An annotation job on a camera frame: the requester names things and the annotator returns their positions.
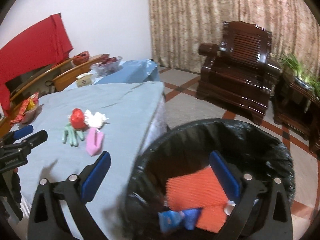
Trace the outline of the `green potted plant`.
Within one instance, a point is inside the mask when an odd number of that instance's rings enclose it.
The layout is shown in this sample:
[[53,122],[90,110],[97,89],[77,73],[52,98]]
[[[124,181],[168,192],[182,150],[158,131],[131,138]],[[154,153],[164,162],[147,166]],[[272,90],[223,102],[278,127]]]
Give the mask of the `green potted plant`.
[[319,100],[319,78],[305,68],[294,54],[283,54],[280,56],[280,64],[293,71],[295,83],[310,91]]

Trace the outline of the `tissue box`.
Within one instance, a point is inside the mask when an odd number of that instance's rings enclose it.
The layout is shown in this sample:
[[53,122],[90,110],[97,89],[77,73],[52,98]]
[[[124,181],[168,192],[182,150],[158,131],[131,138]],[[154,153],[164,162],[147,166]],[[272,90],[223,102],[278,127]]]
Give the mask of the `tissue box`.
[[92,73],[84,73],[76,77],[76,86],[84,87],[94,83],[94,76]]

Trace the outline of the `glass fruit bowl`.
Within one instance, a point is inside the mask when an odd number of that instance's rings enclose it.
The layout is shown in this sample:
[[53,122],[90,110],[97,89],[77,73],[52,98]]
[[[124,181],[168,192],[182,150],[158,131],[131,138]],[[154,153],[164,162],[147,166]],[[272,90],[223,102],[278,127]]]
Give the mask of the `glass fruit bowl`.
[[95,63],[91,65],[90,69],[97,77],[107,76],[121,70],[120,63],[122,59],[120,56],[112,57],[109,58],[106,63]]

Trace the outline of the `grey-blue table towel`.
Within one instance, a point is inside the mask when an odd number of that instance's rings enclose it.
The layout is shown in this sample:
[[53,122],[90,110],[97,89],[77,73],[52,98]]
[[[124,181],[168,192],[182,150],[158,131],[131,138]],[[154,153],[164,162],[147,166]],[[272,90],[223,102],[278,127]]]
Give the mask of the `grey-blue table towel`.
[[40,98],[40,113],[32,122],[35,132],[45,130],[46,142],[34,148],[28,163],[18,169],[21,193],[33,201],[42,178],[56,182],[80,173],[95,157],[85,142],[72,147],[62,142],[63,129],[72,110],[90,110],[107,117],[102,127],[102,150],[111,155],[111,168],[87,208],[109,239],[123,239],[118,216],[119,197],[131,174],[137,155],[149,143],[147,133],[158,107],[164,105],[161,82],[110,83],[75,88]]

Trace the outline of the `red cloth cover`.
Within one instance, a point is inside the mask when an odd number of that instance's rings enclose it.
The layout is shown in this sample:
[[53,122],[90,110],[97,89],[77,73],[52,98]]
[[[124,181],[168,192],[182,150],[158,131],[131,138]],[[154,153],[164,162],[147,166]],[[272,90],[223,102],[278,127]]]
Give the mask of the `red cloth cover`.
[[51,15],[18,34],[1,48],[1,107],[10,112],[10,91],[6,83],[29,71],[59,64],[73,46],[60,14]]

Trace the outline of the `blue tablecloth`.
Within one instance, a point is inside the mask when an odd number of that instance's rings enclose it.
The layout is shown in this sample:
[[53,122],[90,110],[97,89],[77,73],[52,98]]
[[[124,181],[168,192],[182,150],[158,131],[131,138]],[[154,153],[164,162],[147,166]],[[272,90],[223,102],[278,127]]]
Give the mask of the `blue tablecloth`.
[[158,64],[152,60],[121,61],[121,69],[113,74],[96,77],[94,85],[107,83],[160,82]]

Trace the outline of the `green rubber glove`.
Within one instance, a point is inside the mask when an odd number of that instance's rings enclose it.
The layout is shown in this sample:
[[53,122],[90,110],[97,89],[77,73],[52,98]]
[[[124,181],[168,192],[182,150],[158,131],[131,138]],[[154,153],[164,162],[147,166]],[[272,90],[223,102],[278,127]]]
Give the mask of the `green rubber glove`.
[[69,143],[72,147],[78,147],[79,141],[84,141],[84,132],[80,129],[75,129],[71,124],[64,127],[62,134],[62,143]]

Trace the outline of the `pink wrapper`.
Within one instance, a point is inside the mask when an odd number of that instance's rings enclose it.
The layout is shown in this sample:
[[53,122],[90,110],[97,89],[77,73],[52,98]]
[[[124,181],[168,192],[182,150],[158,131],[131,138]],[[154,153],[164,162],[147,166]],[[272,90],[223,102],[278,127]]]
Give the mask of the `pink wrapper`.
[[86,151],[90,156],[94,156],[99,153],[104,139],[104,133],[95,127],[91,127],[88,130],[86,137]]

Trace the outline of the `black lined trash bin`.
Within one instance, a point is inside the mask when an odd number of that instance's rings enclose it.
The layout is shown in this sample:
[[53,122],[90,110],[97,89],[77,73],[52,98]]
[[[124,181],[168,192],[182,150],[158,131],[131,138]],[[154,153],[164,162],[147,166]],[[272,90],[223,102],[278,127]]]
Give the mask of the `black lined trash bin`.
[[252,124],[203,119],[178,126],[137,157],[120,205],[124,235],[162,239],[168,179],[205,167],[214,171],[236,206],[216,232],[180,229],[170,239],[292,239],[295,193],[287,147]]

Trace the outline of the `blue snack packet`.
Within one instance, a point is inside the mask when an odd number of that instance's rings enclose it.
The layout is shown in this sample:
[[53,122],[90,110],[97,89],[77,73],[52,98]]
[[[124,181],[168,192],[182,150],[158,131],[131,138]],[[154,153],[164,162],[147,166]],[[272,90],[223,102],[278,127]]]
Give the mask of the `blue snack packet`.
[[158,220],[160,231],[163,234],[167,234],[179,229],[194,230],[201,212],[202,208],[159,212]]

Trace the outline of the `dark wooden side table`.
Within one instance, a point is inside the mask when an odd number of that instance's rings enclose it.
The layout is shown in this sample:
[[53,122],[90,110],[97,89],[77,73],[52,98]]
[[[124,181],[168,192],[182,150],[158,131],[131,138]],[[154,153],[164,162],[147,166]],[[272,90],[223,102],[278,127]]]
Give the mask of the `dark wooden side table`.
[[286,125],[309,141],[309,150],[319,154],[319,100],[311,87],[284,72],[272,97],[274,122]]

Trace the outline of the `white paper tube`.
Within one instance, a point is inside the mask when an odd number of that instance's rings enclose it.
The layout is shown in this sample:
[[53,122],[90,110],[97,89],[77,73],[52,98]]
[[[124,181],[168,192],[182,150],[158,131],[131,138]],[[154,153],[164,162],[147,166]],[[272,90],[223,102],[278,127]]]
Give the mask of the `white paper tube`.
[[229,200],[229,201],[227,202],[227,204],[225,205],[225,207],[223,208],[224,213],[225,213],[227,216],[230,216],[231,213],[232,213],[232,211],[233,211],[233,209],[235,208],[235,206],[236,206],[235,202]]

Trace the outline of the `red crumpled plastic bag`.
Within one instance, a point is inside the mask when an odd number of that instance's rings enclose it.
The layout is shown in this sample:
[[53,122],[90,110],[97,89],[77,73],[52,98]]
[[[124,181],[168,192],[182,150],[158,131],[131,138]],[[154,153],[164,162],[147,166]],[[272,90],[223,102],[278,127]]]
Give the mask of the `red crumpled plastic bag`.
[[73,109],[69,120],[74,129],[84,129],[86,127],[84,113],[79,108]]

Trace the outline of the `wooden tv cabinet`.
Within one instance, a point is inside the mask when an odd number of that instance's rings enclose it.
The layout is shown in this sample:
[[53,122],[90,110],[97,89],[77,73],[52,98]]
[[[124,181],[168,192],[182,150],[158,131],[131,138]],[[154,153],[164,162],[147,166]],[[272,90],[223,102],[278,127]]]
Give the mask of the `wooden tv cabinet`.
[[91,65],[95,63],[105,63],[108,58],[108,54],[96,55],[90,57],[88,61],[72,67],[72,63],[77,60],[77,58],[74,57],[53,67],[48,65],[38,73],[32,75],[27,81],[10,93],[9,115],[1,119],[1,136],[4,136],[10,131],[10,121],[16,118],[24,99],[35,92],[39,92],[39,96],[60,92],[76,81],[77,76],[89,72]]

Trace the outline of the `small white tissue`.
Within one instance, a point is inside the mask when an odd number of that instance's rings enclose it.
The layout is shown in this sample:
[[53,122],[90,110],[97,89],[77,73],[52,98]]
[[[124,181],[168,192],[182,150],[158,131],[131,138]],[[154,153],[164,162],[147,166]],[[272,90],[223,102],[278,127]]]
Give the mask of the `small white tissue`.
[[107,123],[108,118],[106,115],[101,114],[100,112],[96,112],[92,114],[90,110],[85,110],[84,112],[84,117],[85,117],[85,124],[89,126],[90,128],[97,128],[100,129],[103,127],[105,123]]

